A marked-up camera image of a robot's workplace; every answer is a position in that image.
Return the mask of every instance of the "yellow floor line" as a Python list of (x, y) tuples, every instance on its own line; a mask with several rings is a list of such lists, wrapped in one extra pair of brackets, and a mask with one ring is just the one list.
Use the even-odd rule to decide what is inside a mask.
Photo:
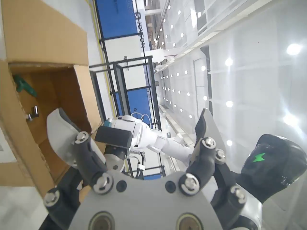
[[(93, 25), (94, 25), (94, 30), (95, 30), (95, 37), (96, 37), (96, 41), (97, 41), (97, 47), (98, 47), (98, 50), (99, 50), (99, 55), (100, 55), (100, 61), (101, 63), (103, 64), (103, 54), (102, 54), (102, 49), (101, 49), (101, 45), (99, 43), (99, 37), (98, 37), (98, 30), (97, 30), (97, 26), (96, 26), (96, 22), (94, 21), (95, 20), (95, 14), (94, 14), (94, 9), (92, 7), (92, 5), (89, 3), (89, 0), (85, 0), (86, 3), (89, 5), (90, 7), (90, 10), (91, 10), (91, 17), (92, 17), (92, 22), (93, 22)], [(107, 85), (107, 88), (108, 88), (108, 92), (110, 92), (110, 83), (109, 83), (109, 78), (108, 76), (106, 75), (106, 73), (104, 72), (104, 78), (106, 80), (106, 85)], [(111, 103), (111, 107), (112, 107), (112, 114), (113, 114), (113, 118), (116, 117), (116, 112), (115, 112), (115, 108), (114, 108), (114, 102), (113, 102), (113, 99), (111, 97), (111, 95), (109, 95), (109, 99), (110, 99), (110, 103)]]

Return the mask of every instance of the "cardboard box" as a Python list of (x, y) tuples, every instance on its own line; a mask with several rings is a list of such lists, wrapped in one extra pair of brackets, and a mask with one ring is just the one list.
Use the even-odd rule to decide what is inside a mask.
[[(87, 34), (41, 0), (1, 0), (1, 5), (7, 60), (0, 60), (0, 128), (16, 161), (0, 163), (0, 185), (35, 186), (44, 196), (69, 168), (47, 139), (49, 113), (62, 107), (88, 133), (101, 124)], [(37, 96), (18, 93), (13, 75)], [(35, 105), (40, 116), (29, 122)]]
[[(12, 78), (15, 74), (36, 91), (37, 97), (25, 90), (16, 92)], [(0, 61), (0, 92), (2, 130), (17, 159), (17, 163), (0, 163), (0, 185), (35, 185), (43, 196), (69, 168), (49, 144), (47, 116), (62, 107), (83, 131), (91, 134), (101, 125), (89, 69), (78, 65), (49, 67)], [(26, 121), (36, 105), (39, 117)]]

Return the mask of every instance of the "green lightning bolt logo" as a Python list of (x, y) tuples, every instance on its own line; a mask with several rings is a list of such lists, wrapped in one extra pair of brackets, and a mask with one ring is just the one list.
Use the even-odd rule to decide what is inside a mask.
[(261, 161), (264, 161), (264, 158), (262, 158), (262, 156), (264, 156), (265, 153), (262, 153), (262, 154), (258, 154), (255, 156), (255, 160), (253, 160), (253, 162), (261, 162)]

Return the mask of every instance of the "green object in box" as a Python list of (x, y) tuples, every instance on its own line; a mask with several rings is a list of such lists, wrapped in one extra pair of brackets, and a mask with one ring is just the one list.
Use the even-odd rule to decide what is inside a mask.
[(37, 97), (36, 91), (19, 75), (13, 76), (15, 83), (17, 84), (16, 91), (20, 92), (23, 89), (30, 95)]

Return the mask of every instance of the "blue wall panel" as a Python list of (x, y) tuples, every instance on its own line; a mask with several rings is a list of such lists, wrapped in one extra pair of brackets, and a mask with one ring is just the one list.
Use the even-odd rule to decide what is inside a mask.
[(96, 0), (104, 38), (136, 34), (132, 0)]
[[(117, 103), (119, 104), (119, 115), (122, 115), (122, 110), (120, 106), (119, 96), (118, 93), (116, 93), (116, 99)], [(149, 101), (147, 96), (147, 89), (139, 89), (139, 90), (129, 90), (128, 91), (128, 101), (130, 106), (131, 113), (133, 112), (139, 112), (142, 114), (147, 114), (150, 116), (150, 108), (149, 108)], [(134, 114), (133, 115), (136, 118), (141, 118), (140, 115)], [(145, 116), (143, 120), (146, 124), (150, 124), (150, 121)]]
[(156, 180), (161, 178), (161, 174), (156, 174), (156, 175), (149, 175), (149, 176), (144, 176), (144, 180)]

